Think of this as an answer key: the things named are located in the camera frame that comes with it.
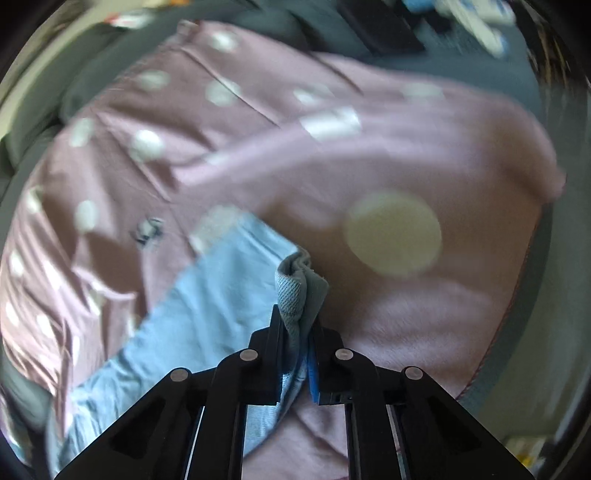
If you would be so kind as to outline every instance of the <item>pink polka dot bedsheet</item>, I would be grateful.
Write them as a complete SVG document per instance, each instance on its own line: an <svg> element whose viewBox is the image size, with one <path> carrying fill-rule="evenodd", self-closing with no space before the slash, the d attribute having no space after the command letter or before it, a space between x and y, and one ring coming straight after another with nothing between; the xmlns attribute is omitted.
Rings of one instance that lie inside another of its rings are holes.
<svg viewBox="0 0 591 480"><path fill-rule="evenodd" d="M507 98L183 22L31 175L2 254L2 341L65 435L69 392L199 258L201 218L234 205L311 253L347 346L459 395L563 186ZM243 477L346 477L345 439L342 411L303 392Z"/></svg>

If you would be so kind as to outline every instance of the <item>light blue cloth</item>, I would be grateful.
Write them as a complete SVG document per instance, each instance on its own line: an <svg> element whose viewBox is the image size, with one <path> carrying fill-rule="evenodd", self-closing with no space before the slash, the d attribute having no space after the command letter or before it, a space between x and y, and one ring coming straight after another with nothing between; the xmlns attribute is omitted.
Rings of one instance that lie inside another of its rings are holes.
<svg viewBox="0 0 591 480"><path fill-rule="evenodd" d="M103 433L172 369L198 372L246 348L278 304L288 332L281 402L249 407L245 454L294 401L306 377L307 336L328 291L307 252L251 214L177 279L135 336L72 393L76 415L59 469Z"/></svg>

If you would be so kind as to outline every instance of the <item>polka dot fabric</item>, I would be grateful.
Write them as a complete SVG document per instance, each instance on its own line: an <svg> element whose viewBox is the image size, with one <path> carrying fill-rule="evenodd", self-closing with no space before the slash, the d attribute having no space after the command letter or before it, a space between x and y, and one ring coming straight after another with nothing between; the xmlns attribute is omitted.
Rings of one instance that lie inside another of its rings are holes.
<svg viewBox="0 0 591 480"><path fill-rule="evenodd" d="M310 251L348 346L458 395L563 184L542 127L505 98L185 22L31 175L0 265L3 341L66 435L72 388L231 225L206 212L231 208ZM346 477L341 424L301 397L243 477ZM305 455L318 438L322 465Z"/></svg>

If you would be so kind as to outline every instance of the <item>blue towel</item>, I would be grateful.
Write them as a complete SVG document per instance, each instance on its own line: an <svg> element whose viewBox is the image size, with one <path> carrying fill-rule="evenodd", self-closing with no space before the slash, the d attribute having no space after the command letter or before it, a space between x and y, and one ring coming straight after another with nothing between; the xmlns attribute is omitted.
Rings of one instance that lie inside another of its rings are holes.
<svg viewBox="0 0 591 480"><path fill-rule="evenodd" d="M285 323L287 366L281 402L250 406L245 454L275 427L306 378L307 336L328 291L306 251L251 214L177 279L135 336L72 392L74 420L59 469L103 433L172 369L215 367L269 325L274 304Z"/></svg>

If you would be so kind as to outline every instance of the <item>white polka dot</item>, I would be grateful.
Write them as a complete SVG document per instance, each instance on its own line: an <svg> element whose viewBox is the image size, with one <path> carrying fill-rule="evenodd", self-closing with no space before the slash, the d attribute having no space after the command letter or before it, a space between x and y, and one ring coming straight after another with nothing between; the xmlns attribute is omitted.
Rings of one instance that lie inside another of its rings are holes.
<svg viewBox="0 0 591 480"><path fill-rule="evenodd" d="M443 90L432 83L408 83L401 89L407 100L425 101L435 98L445 98Z"/></svg>
<svg viewBox="0 0 591 480"><path fill-rule="evenodd" d="M318 141L348 137L361 132L361 122L352 107L315 113L301 118L300 123Z"/></svg>
<svg viewBox="0 0 591 480"><path fill-rule="evenodd" d="M88 308L90 309L91 314L95 317L99 317L103 305L105 304L105 298L100 294L100 292L96 290L90 290L88 294Z"/></svg>
<svg viewBox="0 0 591 480"><path fill-rule="evenodd" d="M296 88L294 90L294 96L302 105L314 106L327 97L333 96L333 94L326 85L313 84L307 88Z"/></svg>
<svg viewBox="0 0 591 480"><path fill-rule="evenodd" d="M138 75L137 81L146 92L154 92L170 83L170 75L162 70L146 70Z"/></svg>
<svg viewBox="0 0 591 480"><path fill-rule="evenodd" d="M140 130L134 135L129 156L138 163L157 160L164 152L164 142L150 130Z"/></svg>
<svg viewBox="0 0 591 480"><path fill-rule="evenodd" d="M205 155L203 159L210 165L219 165L222 163L226 163L229 160L229 157L225 153L214 152Z"/></svg>
<svg viewBox="0 0 591 480"><path fill-rule="evenodd" d="M301 88L296 88L294 90L294 96L300 101L302 105L306 106L316 105L322 101L321 97Z"/></svg>
<svg viewBox="0 0 591 480"><path fill-rule="evenodd" d="M83 147L92 138L95 131L95 123L90 118L80 118L76 121L70 132L70 146Z"/></svg>
<svg viewBox="0 0 591 480"><path fill-rule="evenodd" d="M205 97L217 106L229 106L236 102L240 87L227 79L214 80L205 88Z"/></svg>
<svg viewBox="0 0 591 480"><path fill-rule="evenodd" d="M18 327L18 325L21 323L21 321L18 318L17 311L12 306L12 303L7 302L6 306L4 307L4 310L6 312L6 316L8 317L8 320L10 320L10 323L12 323L15 327Z"/></svg>
<svg viewBox="0 0 591 480"><path fill-rule="evenodd" d="M74 337L72 339L72 363L74 366L78 363L78 357L80 356L80 337Z"/></svg>
<svg viewBox="0 0 591 480"><path fill-rule="evenodd" d="M15 278L21 278L23 273L25 273L25 264L22 261L21 254L16 250L10 254L9 264L12 276Z"/></svg>
<svg viewBox="0 0 591 480"><path fill-rule="evenodd" d="M429 205L394 190L357 202L349 211L345 237L363 263L390 277L426 270L441 251L441 227Z"/></svg>
<svg viewBox="0 0 591 480"><path fill-rule="evenodd" d="M37 315L37 325L41 333L48 338L54 338L53 328L51 328L51 320L44 313Z"/></svg>
<svg viewBox="0 0 591 480"><path fill-rule="evenodd" d="M25 195L25 205L29 213L35 214L41 211L43 207L41 204L42 193L41 187L33 187Z"/></svg>
<svg viewBox="0 0 591 480"><path fill-rule="evenodd" d="M45 271L45 275L47 276L51 288L55 291L59 290L64 283L64 278L61 273L57 271L49 260L43 262L43 270Z"/></svg>
<svg viewBox="0 0 591 480"><path fill-rule="evenodd" d="M85 200L80 202L74 213L74 227L78 233L84 234L95 229L99 219L99 211L94 202Z"/></svg>
<svg viewBox="0 0 591 480"><path fill-rule="evenodd" d="M209 45L219 51L233 51L238 46L238 37L232 32L215 32L209 37Z"/></svg>

